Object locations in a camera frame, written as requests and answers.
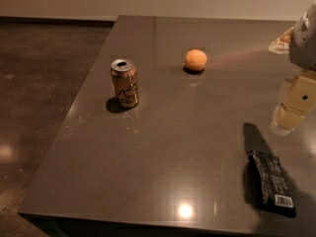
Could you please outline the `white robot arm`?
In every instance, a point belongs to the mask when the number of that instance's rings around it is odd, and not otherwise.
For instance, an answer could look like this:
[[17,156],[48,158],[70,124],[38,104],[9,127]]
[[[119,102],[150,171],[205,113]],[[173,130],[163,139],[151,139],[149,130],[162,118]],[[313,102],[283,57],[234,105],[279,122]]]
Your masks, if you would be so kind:
[[271,125],[275,134],[288,135],[316,107],[316,1],[269,45],[269,51],[288,54],[289,61],[300,68],[282,83]]

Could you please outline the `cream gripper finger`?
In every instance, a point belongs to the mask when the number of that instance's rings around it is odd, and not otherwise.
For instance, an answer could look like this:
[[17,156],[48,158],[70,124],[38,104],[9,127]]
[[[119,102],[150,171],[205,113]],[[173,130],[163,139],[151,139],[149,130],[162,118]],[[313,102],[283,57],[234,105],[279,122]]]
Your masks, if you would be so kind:
[[316,107],[316,71],[301,70],[293,78],[286,78],[278,94],[271,129],[276,135],[293,132]]
[[289,54],[289,46],[291,37],[294,31],[294,27],[286,30],[281,36],[271,42],[269,45],[269,51],[276,54]]

